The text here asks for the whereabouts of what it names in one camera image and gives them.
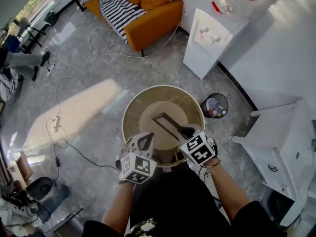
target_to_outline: black shirt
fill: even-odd
[[[135,205],[127,237],[286,236],[257,201],[243,207],[230,225],[216,208],[208,188],[191,170],[153,177],[140,195],[134,191]],[[100,222],[87,221],[82,236],[94,235],[121,236]]]
[[[7,55],[8,55],[8,51],[0,47],[0,68],[3,67]]]

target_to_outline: window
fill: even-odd
[[[20,21],[21,18],[25,17],[28,21],[32,22],[46,7],[52,5],[53,0],[29,0],[28,3],[22,8],[19,14],[16,15],[15,19]],[[17,35],[19,32],[19,26],[15,23],[11,23],[9,26],[8,35]]]

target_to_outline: trash can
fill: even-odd
[[[221,119],[228,111],[228,101],[220,93],[213,93],[201,103],[203,115],[206,118]]]
[[[58,20],[58,16],[53,11],[50,11],[44,18],[44,22],[51,26],[54,26],[57,20]]]
[[[37,202],[43,202],[54,191],[54,180],[49,177],[40,177],[26,187],[26,192]]]

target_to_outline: wrist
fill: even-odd
[[[124,181],[123,183],[120,183],[119,186],[124,189],[133,189],[135,184],[129,181]]]
[[[212,166],[218,165],[219,163],[220,163],[220,160],[216,157],[216,158],[212,158],[212,159],[208,160],[203,165],[205,167],[212,167]]]

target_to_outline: white cable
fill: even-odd
[[[92,45],[92,42],[91,42],[91,34],[86,34],[86,35],[84,36],[84,40],[89,43],[89,46],[90,46],[91,50],[90,50],[90,51],[88,52],[88,54],[81,60],[81,62],[80,62],[80,64],[79,64],[78,68],[76,69],[76,71],[75,71],[75,73],[74,73],[73,75],[70,75],[70,76],[62,76],[61,78],[59,78],[59,79],[57,79],[57,80],[55,80],[55,81],[53,81],[53,82],[50,82],[50,83],[47,83],[47,81],[43,81],[43,76],[44,76],[44,75],[47,75],[47,72],[45,72],[45,73],[43,73],[42,75],[40,75],[40,77],[41,77],[41,82],[42,82],[43,84],[45,84],[45,85],[47,85],[47,86],[51,86],[52,84],[55,84],[55,85],[56,85],[56,102],[58,103],[57,116],[59,115],[60,108],[61,108],[61,103],[58,102],[58,98],[57,98],[57,90],[58,90],[57,81],[59,81],[59,80],[62,79],[62,78],[70,78],[70,77],[75,76],[75,75],[77,74],[77,72],[79,71],[79,69],[80,69],[82,63],[85,61],[86,58],[88,58],[88,56],[89,56],[93,51],[109,50],[109,51],[112,52],[112,53],[120,54],[120,55],[123,55],[123,56],[125,56],[125,57],[129,57],[129,58],[146,58],[146,57],[150,57],[150,56],[152,56],[154,53],[156,53],[157,51],[163,49],[163,48],[167,45],[167,43],[168,43],[168,42],[173,38],[173,36],[175,35],[175,33],[176,33],[176,31],[177,31],[177,28],[179,27],[180,23],[177,25],[176,30],[173,32],[172,36],[165,42],[165,44],[163,44],[162,47],[158,48],[157,50],[155,50],[154,52],[152,52],[150,55],[147,55],[147,56],[144,56],[144,57],[140,57],[140,56],[129,56],[129,55],[126,55],[126,54],[123,54],[123,53],[120,53],[120,52],[116,52],[116,51],[110,50],[110,48],[112,48],[112,47],[115,45],[115,40],[109,41],[108,47],[106,47],[106,48],[94,49],[94,48],[93,48],[93,45]],[[179,40],[177,40],[177,39],[176,39],[176,36],[174,37],[174,40],[177,41],[177,42],[187,43],[187,42],[184,42],[184,41],[179,41]],[[52,62],[49,62],[49,60],[48,60],[48,65],[47,65],[47,70],[48,70],[48,71],[51,71],[51,70],[55,67],[55,65],[56,65],[56,63],[57,63],[57,55],[56,55],[55,53],[53,53],[53,54],[51,55],[51,58],[53,59],[53,61],[52,61]],[[58,129],[56,129],[56,130],[57,130],[57,132],[59,133],[59,135],[61,136],[61,139],[60,139],[57,143],[54,143],[53,139],[52,139],[51,136],[50,136],[50,133],[49,133],[49,130],[48,130],[47,125],[48,125],[48,122],[49,122],[50,120],[52,120],[52,119],[53,119],[53,117],[50,117],[50,118],[47,119],[47,122],[46,122],[46,131],[47,131],[47,134],[48,134],[48,136],[49,136],[49,139],[50,139],[51,143],[52,143],[54,146],[58,146],[58,147],[61,148],[61,149],[65,149],[66,146],[67,146],[67,144],[68,144],[68,143],[67,143],[67,140],[61,135],[61,133],[59,132]],[[60,126],[60,127],[64,130],[65,136],[66,136],[66,138],[68,139],[65,129],[64,129],[62,126]],[[59,145],[59,142],[62,141],[62,140],[66,143],[66,145],[65,145],[64,148]]]
[[[177,38],[177,36],[178,36],[178,34],[184,34],[184,36],[187,38],[188,36],[184,33],[184,32],[178,32],[177,33],[177,35],[174,37],[174,40],[175,41],[177,41],[177,42],[181,42],[181,43],[185,43],[185,44],[187,44],[188,42],[185,42],[185,41],[180,41],[180,40],[177,40],[176,38]]]

